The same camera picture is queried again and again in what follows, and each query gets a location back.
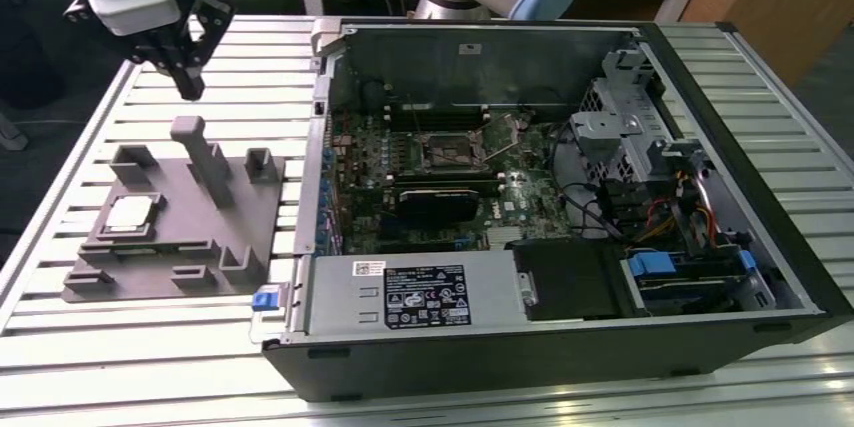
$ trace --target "sticker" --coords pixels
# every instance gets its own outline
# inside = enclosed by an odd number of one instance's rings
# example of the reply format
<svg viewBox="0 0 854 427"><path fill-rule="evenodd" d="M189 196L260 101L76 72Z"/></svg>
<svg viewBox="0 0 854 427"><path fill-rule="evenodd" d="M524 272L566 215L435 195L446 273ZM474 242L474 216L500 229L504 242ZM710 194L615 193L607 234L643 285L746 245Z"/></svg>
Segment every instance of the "sticker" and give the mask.
<svg viewBox="0 0 854 427"><path fill-rule="evenodd" d="M480 55L483 45L480 44L459 44L459 55Z"/></svg>
<svg viewBox="0 0 854 427"><path fill-rule="evenodd" d="M352 263L353 277L383 275L383 270L385 270L384 260L357 260Z"/></svg>
<svg viewBox="0 0 854 427"><path fill-rule="evenodd" d="M471 325L468 286L462 265L404 267L381 271L385 287L384 317L389 329Z"/></svg>

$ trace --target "barcode sticker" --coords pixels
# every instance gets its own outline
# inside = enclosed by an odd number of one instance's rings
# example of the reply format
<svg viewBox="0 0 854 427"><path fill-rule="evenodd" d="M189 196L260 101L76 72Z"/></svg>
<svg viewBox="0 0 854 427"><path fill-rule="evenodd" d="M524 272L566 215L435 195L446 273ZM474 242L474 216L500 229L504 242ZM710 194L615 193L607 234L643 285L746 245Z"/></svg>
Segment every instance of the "barcode sticker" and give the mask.
<svg viewBox="0 0 854 427"><path fill-rule="evenodd" d="M383 270L385 270L384 260L357 260L352 263L353 277L383 275Z"/></svg>

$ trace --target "blue latch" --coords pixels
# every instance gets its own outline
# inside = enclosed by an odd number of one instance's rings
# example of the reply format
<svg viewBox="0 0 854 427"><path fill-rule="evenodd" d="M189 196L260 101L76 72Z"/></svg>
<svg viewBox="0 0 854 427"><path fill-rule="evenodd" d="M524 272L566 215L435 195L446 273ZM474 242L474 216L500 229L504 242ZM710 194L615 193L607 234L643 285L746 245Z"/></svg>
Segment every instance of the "blue latch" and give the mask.
<svg viewBox="0 0 854 427"><path fill-rule="evenodd" d="M742 265L747 271L756 270L756 259L752 258L748 250L739 251L738 257L742 259Z"/></svg>
<svg viewBox="0 0 854 427"><path fill-rule="evenodd" d="M672 274L676 267L667 252L640 252L628 259L631 275L639 277L646 274Z"/></svg>
<svg viewBox="0 0 854 427"><path fill-rule="evenodd" d="M279 293L255 292L252 296L252 311L268 312L271 310L279 310Z"/></svg>

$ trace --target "metal slotted table surface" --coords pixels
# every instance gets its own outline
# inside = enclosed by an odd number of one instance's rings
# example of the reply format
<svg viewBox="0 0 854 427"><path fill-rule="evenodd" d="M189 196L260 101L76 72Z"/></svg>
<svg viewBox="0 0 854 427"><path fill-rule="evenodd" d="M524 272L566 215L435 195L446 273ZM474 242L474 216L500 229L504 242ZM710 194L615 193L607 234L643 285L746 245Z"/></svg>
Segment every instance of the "metal slotted table surface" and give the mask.
<svg viewBox="0 0 854 427"><path fill-rule="evenodd" d="M289 277L315 77L311 27L307 17L237 18L197 103L180 100L149 66L121 68L0 274L3 425L854 423L854 324L764 349L706 376L307 404L249 341L249 296L63 302L63 279L113 180L105 162L125 142L145 143L160 157L185 155L168 141L176 115L204 116L205 136L225 155L267 146L287 157L272 275ZM854 300L850 160L736 34L699 24L663 30ZM680 107L667 105L690 133Z"/></svg>

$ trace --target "power supply label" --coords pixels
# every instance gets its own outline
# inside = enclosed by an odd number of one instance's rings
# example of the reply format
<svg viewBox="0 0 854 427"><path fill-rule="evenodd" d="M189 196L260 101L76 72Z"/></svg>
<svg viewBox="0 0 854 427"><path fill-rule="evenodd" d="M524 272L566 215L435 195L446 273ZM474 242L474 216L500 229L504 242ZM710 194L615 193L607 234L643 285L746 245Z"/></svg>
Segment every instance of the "power supply label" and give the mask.
<svg viewBox="0 0 854 427"><path fill-rule="evenodd" d="M389 329L471 325L462 265L387 268L383 276Z"/></svg>

